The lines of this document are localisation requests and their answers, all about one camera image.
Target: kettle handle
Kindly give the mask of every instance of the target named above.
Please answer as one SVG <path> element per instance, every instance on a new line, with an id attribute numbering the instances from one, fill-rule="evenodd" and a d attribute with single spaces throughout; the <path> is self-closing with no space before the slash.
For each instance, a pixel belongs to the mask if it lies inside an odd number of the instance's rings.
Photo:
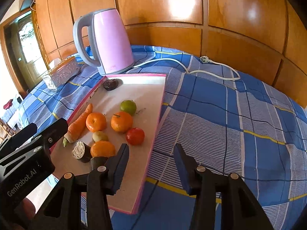
<path id="1" fill-rule="evenodd" d="M 84 60 L 85 63 L 92 67 L 100 67 L 101 64 L 98 60 L 91 59 L 85 51 L 85 47 L 82 40 L 82 28 L 88 27 L 88 31 L 90 27 L 92 27 L 94 19 L 94 13 L 89 13 L 87 15 L 81 16 L 78 20 L 75 21 L 73 27 L 73 36 L 76 45 L 76 49 L 80 55 L 80 57 Z"/>

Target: red tomato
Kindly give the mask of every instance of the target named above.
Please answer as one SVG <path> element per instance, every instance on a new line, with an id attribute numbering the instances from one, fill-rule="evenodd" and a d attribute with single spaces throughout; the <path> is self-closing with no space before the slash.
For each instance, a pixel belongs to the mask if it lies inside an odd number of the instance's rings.
<path id="1" fill-rule="evenodd" d="M 127 131 L 126 140 L 131 145 L 141 145 L 144 142 L 145 133 L 140 128 L 132 128 Z"/>

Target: blue checkered bedspread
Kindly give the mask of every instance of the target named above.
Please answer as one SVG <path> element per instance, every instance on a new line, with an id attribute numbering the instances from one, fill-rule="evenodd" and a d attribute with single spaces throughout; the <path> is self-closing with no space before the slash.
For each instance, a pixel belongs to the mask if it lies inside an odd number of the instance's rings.
<path id="1" fill-rule="evenodd" d="M 189 71 L 207 70 L 233 77 L 229 69 L 203 64 L 182 51 L 132 46 L 135 61 L 168 57 Z M 307 202 L 306 113 L 275 88 L 240 72 L 238 81 L 223 81 L 204 73 L 185 74 L 176 62 L 157 61 L 127 73 L 167 75 L 159 132 L 137 215 L 115 212 L 114 229 L 188 229 L 195 199 L 182 190 L 173 159 L 181 143 L 187 154 L 212 172 L 240 174 L 262 205 L 275 229 L 290 229 Z M 102 77 L 83 65 L 61 91 L 52 93 L 41 82 L 22 102 L 23 126 L 34 122 L 38 131 L 67 119 Z M 216 223 L 220 229 L 220 195 Z M 86 207 L 83 200 L 83 220 Z"/>

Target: small green fruit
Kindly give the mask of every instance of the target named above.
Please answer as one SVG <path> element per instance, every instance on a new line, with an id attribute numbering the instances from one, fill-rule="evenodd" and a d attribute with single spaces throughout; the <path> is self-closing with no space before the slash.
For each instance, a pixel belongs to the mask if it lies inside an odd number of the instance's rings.
<path id="1" fill-rule="evenodd" d="M 97 131 L 97 132 L 93 133 L 93 140 L 95 142 L 98 142 L 98 141 L 109 141 L 109 138 L 108 138 L 108 136 L 104 132 Z"/>
<path id="2" fill-rule="evenodd" d="M 122 103 L 120 103 L 120 110 L 133 116 L 136 112 L 136 104 L 132 100 L 124 100 Z"/>

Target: carrot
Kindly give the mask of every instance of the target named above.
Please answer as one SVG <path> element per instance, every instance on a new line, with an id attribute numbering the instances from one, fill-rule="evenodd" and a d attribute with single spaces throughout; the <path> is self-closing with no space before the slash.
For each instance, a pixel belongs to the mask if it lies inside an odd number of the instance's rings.
<path id="1" fill-rule="evenodd" d="M 82 113 L 69 127 L 67 133 L 64 135 L 63 146 L 65 147 L 67 141 L 73 143 L 77 141 L 82 131 L 85 128 L 85 122 L 88 115 L 93 112 L 93 105 L 90 103 Z"/>

